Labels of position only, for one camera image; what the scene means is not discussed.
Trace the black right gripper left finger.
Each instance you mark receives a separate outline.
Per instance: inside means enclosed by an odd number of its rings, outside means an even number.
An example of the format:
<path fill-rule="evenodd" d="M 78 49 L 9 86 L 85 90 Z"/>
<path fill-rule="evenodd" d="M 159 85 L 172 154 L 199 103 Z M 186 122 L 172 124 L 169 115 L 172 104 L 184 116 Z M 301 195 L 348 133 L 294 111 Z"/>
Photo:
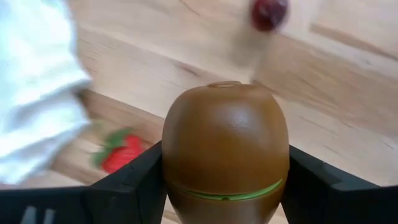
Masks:
<path fill-rule="evenodd" d="M 166 195 L 158 142 L 91 185 L 1 191 L 1 223 L 160 223 Z"/>

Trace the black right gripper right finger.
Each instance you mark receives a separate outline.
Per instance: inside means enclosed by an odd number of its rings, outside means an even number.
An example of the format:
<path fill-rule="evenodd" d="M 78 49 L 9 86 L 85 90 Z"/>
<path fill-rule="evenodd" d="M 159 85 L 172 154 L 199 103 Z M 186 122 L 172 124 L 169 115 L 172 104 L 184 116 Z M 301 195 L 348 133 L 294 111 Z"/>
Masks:
<path fill-rule="evenodd" d="M 281 200 L 289 223 L 397 224 L 397 187 L 381 187 L 290 147 Z"/>

